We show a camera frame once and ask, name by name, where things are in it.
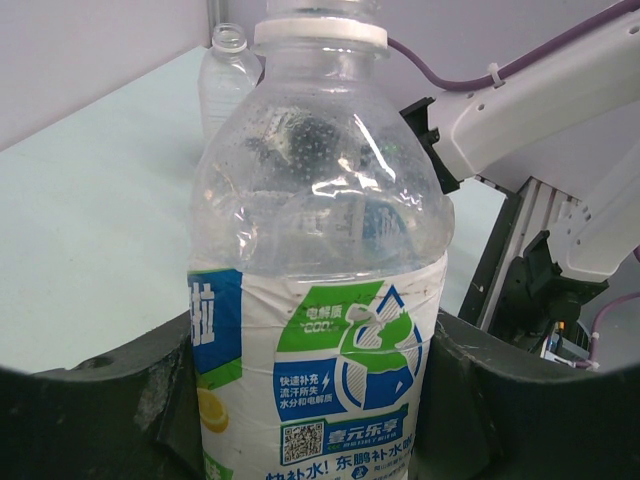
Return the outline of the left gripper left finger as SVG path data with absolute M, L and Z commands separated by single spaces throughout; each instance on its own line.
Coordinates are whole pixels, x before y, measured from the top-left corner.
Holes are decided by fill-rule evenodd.
M 1 370 L 4 479 L 201 479 L 186 313 L 77 367 Z

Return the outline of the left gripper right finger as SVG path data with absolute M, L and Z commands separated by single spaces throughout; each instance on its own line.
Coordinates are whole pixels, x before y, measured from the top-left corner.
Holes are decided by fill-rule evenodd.
M 639 368 L 543 360 L 440 312 L 412 479 L 636 479 Z

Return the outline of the clear bottle blue cap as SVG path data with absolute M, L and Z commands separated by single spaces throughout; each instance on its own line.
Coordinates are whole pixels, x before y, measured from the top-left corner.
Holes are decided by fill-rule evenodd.
M 196 170 L 187 273 L 209 479 L 402 479 L 454 230 L 376 87 L 374 1 L 272 1 L 266 74 Z

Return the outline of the large clear bottle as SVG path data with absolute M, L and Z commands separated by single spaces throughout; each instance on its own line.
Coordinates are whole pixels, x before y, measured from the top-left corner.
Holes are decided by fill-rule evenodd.
M 214 27 L 198 78 L 201 124 L 210 141 L 233 111 L 256 87 L 263 72 L 249 49 L 244 30 L 234 23 Z

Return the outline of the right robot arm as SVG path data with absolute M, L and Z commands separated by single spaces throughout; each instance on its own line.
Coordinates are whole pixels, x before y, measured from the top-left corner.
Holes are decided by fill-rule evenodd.
M 639 99 L 639 4 L 618 1 L 481 79 L 436 79 L 396 41 L 441 94 L 419 134 L 444 192 L 514 151 Z M 639 246 L 639 149 L 552 225 L 546 245 L 562 277 L 608 280 Z

